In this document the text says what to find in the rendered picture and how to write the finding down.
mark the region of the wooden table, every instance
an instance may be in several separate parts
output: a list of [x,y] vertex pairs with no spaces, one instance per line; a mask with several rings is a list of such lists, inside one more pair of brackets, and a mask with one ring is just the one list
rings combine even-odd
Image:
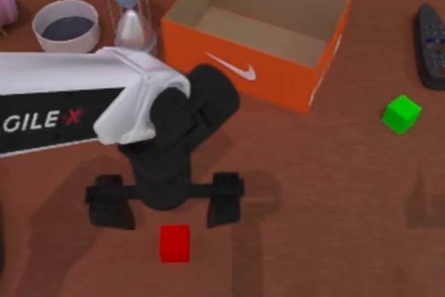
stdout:
[[[53,0],[20,0],[0,51],[39,51],[29,20]],[[104,19],[104,0],[87,0]],[[153,0],[156,16],[172,0]],[[193,157],[194,179],[239,170],[243,220],[205,228],[207,201],[171,212],[132,203],[137,230],[88,222],[85,187],[130,166],[90,143],[0,161],[8,297],[438,297],[445,294],[445,93],[416,73],[412,16],[422,2],[353,0],[342,46],[311,112],[243,96]],[[406,94],[423,113],[404,136],[380,121]],[[159,225],[191,226],[190,264],[160,264]]]

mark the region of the remote control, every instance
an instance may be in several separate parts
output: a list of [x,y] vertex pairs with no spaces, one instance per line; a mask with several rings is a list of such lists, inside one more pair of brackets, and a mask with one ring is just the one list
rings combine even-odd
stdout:
[[414,43],[423,86],[445,90],[445,26],[430,5],[423,4],[414,18]]

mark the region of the dark liquid in cup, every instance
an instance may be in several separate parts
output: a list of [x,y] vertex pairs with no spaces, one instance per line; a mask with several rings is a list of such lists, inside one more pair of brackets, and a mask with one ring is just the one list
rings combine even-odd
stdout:
[[86,34],[94,22],[85,17],[64,17],[52,22],[42,37],[52,41],[68,41]]

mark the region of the white robotic arm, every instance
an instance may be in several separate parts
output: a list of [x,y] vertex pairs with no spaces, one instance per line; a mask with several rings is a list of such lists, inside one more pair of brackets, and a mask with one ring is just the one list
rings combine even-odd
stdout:
[[[185,76],[141,51],[0,53],[0,154],[95,139],[105,145],[152,139],[149,110],[167,88],[190,97]],[[64,127],[70,116],[78,116],[76,124]],[[25,132],[26,143],[19,140]]]

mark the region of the cardboard box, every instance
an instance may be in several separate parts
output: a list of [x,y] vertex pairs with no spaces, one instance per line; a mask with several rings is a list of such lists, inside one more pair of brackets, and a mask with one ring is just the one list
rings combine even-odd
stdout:
[[162,19],[165,61],[208,63],[240,92],[306,112],[339,46],[349,0],[177,0]]

